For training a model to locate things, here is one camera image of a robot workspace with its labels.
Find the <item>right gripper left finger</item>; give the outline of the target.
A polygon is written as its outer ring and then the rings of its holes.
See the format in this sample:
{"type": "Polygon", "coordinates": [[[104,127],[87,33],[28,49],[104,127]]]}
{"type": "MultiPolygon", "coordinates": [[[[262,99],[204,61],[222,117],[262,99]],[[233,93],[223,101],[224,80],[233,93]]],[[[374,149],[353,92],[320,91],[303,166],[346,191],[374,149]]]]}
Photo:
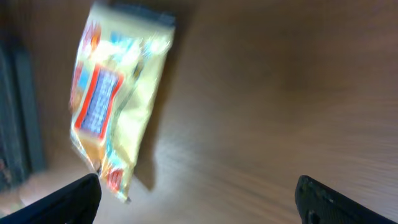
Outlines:
{"type": "Polygon", "coordinates": [[[1,224],[93,223],[101,196],[98,176],[87,174],[29,206],[1,218],[1,224]]]}

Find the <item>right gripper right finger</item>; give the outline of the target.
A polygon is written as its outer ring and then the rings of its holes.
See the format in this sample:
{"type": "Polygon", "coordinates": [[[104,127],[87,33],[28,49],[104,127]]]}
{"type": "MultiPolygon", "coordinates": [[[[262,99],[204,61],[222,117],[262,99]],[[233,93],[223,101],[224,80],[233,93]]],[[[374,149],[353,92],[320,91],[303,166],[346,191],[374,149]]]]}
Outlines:
{"type": "Polygon", "coordinates": [[[397,224],[307,175],[298,179],[295,204],[303,224],[397,224]]]}

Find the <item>beige wet wipes pack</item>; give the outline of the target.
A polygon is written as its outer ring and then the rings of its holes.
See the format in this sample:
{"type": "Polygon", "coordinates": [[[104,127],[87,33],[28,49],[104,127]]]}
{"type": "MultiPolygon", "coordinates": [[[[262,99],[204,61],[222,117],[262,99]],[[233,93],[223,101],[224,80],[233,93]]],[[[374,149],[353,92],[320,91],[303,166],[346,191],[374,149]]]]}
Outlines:
{"type": "Polygon", "coordinates": [[[175,18],[142,6],[92,5],[76,53],[70,137],[123,202],[173,44],[175,18]]]}

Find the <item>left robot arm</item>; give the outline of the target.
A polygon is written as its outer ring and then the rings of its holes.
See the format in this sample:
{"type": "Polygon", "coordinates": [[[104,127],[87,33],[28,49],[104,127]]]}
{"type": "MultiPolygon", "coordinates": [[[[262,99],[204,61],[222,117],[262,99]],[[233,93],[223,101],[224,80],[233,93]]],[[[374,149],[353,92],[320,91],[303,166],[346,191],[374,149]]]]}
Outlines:
{"type": "Polygon", "coordinates": [[[17,37],[1,31],[1,191],[45,170],[30,55],[17,37]]]}

